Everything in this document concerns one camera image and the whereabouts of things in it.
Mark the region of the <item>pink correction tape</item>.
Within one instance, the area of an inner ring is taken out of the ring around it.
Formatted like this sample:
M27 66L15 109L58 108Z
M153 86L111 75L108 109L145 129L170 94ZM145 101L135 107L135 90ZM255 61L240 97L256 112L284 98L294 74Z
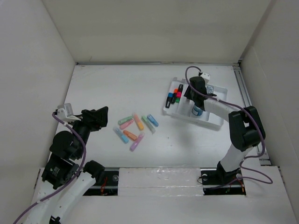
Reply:
M126 129L128 126L130 126L131 124L133 124L134 120L131 119L131 120L128 120L127 122L123 123L120 125L120 129L121 130L124 130Z

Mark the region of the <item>blue cap black highlighter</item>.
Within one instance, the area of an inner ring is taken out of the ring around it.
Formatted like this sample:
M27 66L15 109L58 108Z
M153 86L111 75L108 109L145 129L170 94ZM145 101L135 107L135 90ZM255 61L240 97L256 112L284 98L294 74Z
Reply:
M171 103L172 103L172 99L173 99L173 93L169 92L167 99L166 99L166 103L165 103L165 108L169 108Z

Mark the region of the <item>yellow pastel highlighter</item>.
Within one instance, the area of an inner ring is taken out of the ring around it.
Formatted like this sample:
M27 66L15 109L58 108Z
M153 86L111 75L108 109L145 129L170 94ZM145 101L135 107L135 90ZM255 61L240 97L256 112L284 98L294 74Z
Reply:
M138 116L136 113L132 113L132 117L133 117L133 119L134 119L134 121L135 121L135 123L136 123L138 129L139 129L140 131L143 131L143 130L144 130L144 126L143 126L143 124L142 124L142 122L141 122L139 116Z

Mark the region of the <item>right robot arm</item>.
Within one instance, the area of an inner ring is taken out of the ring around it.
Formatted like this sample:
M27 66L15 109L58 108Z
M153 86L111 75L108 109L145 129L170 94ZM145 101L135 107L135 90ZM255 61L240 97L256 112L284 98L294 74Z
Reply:
M262 144L265 152L265 131L255 107L242 108L238 105L218 99L214 94L207 94L203 77L197 76L186 80L188 83L184 96L193 101L199 109L213 113L229 124L231 146L226 155L217 164L217 181L221 185L230 185L245 177L238 175L249 151Z

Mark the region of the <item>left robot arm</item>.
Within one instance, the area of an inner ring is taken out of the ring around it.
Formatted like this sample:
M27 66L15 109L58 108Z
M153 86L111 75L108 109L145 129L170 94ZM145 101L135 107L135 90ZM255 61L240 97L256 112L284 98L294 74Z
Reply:
M15 223L26 216L26 224L61 224L80 197L91 186L104 181L105 167L85 159L90 133L107 126L108 107L85 109L75 115L71 104L67 103L58 106L52 117L67 130L54 136L37 200L16 218Z

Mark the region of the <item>white compartment organizer tray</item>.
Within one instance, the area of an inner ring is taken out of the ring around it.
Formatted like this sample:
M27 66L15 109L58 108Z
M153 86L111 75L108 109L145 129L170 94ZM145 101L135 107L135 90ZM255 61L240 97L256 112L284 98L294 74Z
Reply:
M180 84L184 86L180 102L171 104L169 108L166 108L165 105L163 107L163 115L168 115L175 119L180 119L185 122L196 124L199 126L210 126L214 129L221 128L224 123L224 119L222 119L221 117L214 115L210 112L203 112L200 116L196 116L193 114L192 110L194 102L188 100L186 97L183 96L188 87L188 84L185 81L185 79L179 80L177 77L173 78L168 91L169 96L174 93L174 90L177 89ZM226 88L214 85L207 86L213 88L213 93L215 93L221 100L227 99L228 90Z

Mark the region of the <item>purple cap pastel highlighter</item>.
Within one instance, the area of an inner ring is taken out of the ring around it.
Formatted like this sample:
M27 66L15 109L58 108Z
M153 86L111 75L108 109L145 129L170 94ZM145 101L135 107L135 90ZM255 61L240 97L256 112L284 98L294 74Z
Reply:
M131 147L130 147L130 151L133 152L137 146L139 145L139 143L141 142L141 140L144 138L145 133L141 132L138 136L137 139L132 143Z

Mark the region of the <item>green cap pastel highlighter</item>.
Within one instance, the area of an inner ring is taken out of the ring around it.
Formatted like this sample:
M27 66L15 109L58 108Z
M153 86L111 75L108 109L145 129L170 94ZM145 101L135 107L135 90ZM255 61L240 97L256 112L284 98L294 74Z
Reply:
M142 120L145 123L145 125L148 127L148 129L152 132L152 134L154 134L156 132L155 128L153 127L153 125L149 122L149 120L147 119L146 116L142 116Z

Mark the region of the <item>aluminium frame rail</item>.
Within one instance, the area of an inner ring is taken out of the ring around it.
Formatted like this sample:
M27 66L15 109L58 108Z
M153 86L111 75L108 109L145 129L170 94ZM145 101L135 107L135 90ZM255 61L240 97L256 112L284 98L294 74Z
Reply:
M257 158L260 161L262 166L271 166L270 158L267 154L266 145L265 145L265 131L262 128L262 122L260 120L260 116L258 114L257 109L252 105L251 99L249 97L249 93L245 84L245 80L242 75L241 67L237 63L233 66L233 71L235 74L235 78L237 80L237 84L242 96L243 104L242 108L246 111L246 115L249 115L249 124L253 125L253 127L257 129L257 134L259 134L259 143L255 144L252 148L252 151L256 153L256 155L248 154L249 159Z

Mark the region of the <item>green correction tape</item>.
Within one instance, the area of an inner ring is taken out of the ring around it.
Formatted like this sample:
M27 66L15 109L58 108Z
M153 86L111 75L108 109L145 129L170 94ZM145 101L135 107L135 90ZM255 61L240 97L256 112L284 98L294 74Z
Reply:
M118 125L122 125L122 124L126 123L127 121L131 120L132 118L133 118L132 116L122 118L118 121Z

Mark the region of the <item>blue correction tape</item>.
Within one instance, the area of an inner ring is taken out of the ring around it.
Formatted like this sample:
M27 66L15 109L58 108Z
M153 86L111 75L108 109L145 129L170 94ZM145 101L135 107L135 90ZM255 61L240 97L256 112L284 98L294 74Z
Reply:
M147 116L147 119L155 126L155 127L158 127L159 126L159 123L157 122L157 120L151 115L149 114Z

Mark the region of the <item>blue cap pastel highlighter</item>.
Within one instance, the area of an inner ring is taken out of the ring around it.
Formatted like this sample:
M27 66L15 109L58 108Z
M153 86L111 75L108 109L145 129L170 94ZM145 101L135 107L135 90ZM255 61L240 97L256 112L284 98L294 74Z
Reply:
M117 134L117 136L121 139L123 143L127 144L129 142L127 136L118 127L114 127L113 131Z

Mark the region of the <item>pink cap black highlighter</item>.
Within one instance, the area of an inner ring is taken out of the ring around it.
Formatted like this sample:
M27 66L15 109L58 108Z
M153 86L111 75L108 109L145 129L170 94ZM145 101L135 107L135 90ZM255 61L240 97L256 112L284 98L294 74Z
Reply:
M179 85L179 87L178 87L178 91L177 91L177 98L181 98L182 91L183 91L183 87L184 87L183 84L180 84L180 85Z

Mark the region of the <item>orange correction tape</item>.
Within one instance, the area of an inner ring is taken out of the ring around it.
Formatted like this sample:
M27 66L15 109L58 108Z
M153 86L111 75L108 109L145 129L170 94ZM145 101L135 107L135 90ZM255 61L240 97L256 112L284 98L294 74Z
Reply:
M125 136L127 136L130 140L132 140L132 141L135 141L136 139L137 139L137 136L136 135L134 135L133 133L131 133L131 132L129 132L129 131L127 131L127 130L124 130L123 131L123 134L125 135Z

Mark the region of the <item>orange cap black highlighter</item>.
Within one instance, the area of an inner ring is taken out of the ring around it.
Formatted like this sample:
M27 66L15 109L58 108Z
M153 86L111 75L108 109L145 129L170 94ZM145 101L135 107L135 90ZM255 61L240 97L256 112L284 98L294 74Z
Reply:
M178 89L176 88L174 91L173 91L173 98L176 98L176 95L177 95L177 92L178 92Z

